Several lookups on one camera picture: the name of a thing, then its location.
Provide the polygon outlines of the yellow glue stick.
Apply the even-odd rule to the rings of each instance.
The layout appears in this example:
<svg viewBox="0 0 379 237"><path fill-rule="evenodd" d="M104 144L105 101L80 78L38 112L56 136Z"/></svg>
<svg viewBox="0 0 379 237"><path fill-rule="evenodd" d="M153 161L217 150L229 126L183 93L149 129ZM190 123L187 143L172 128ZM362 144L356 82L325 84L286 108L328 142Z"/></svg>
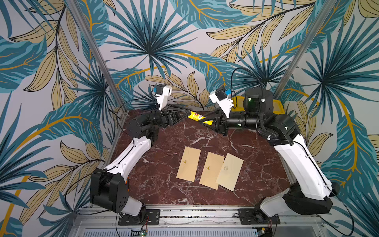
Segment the yellow glue stick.
<svg viewBox="0 0 379 237"><path fill-rule="evenodd" d="M207 125L212 125L213 121L212 120L206 120L205 116L199 115L199 118L202 123L207 124Z"/></svg>

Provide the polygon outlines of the manila envelope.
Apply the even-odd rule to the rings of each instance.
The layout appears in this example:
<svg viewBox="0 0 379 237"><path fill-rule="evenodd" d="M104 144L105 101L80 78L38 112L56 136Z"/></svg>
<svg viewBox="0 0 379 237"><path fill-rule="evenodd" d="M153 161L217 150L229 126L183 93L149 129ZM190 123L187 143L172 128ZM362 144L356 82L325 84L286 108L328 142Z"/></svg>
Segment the manila envelope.
<svg viewBox="0 0 379 237"><path fill-rule="evenodd" d="M199 149L185 147L178 173L176 175L178 179L194 182L200 153L201 150Z"/></svg>
<svg viewBox="0 0 379 237"><path fill-rule="evenodd" d="M227 154L220 169L216 183L234 191L244 160L232 154Z"/></svg>
<svg viewBox="0 0 379 237"><path fill-rule="evenodd" d="M199 183L203 186L217 190L219 184L216 182L216 180L218 178L223 163L223 156L209 152Z"/></svg>

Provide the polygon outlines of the yellow glue stick cap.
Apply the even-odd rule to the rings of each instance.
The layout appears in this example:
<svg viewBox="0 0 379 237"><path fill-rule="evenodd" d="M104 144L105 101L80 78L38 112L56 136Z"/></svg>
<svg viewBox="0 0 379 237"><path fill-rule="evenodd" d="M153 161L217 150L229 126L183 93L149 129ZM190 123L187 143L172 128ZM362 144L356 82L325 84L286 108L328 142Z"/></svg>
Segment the yellow glue stick cap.
<svg viewBox="0 0 379 237"><path fill-rule="evenodd" d="M192 120L195 120L195 121L199 121L200 120L199 114L197 114L197 113L195 113L193 111L190 112L190 115L188 116L188 118L190 118Z"/></svg>

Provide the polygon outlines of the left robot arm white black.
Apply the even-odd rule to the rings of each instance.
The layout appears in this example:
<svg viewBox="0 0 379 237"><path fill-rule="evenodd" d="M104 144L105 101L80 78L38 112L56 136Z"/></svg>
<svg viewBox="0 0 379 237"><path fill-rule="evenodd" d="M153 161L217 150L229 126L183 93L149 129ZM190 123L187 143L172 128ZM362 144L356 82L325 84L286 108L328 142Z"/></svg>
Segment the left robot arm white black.
<svg viewBox="0 0 379 237"><path fill-rule="evenodd" d="M126 133L131 137L131 143L112 163L92 173L90 203L126 218L128 225L144 224L148 218L146 206L129 195L130 172L158 140L160 128L174 126L190 115L188 109L169 105L130 119Z"/></svg>

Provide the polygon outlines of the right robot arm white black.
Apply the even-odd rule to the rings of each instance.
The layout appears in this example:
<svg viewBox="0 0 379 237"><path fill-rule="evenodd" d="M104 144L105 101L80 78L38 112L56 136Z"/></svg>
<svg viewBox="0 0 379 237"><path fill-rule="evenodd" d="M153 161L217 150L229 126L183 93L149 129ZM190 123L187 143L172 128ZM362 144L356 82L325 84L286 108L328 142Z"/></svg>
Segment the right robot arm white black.
<svg viewBox="0 0 379 237"><path fill-rule="evenodd" d="M211 92L209 97L219 108L200 122L212 121L209 127L224 136L230 128L254 129L279 153L296 178L285 191L261 199L254 208L239 209L237 215L242 225L278 224L278 215L290 210L300 215L330 212L331 197L336 196L340 188L321 172L294 119L286 114L274 114L271 91L261 87L247 89L242 112L231 111L232 92L224 86Z"/></svg>

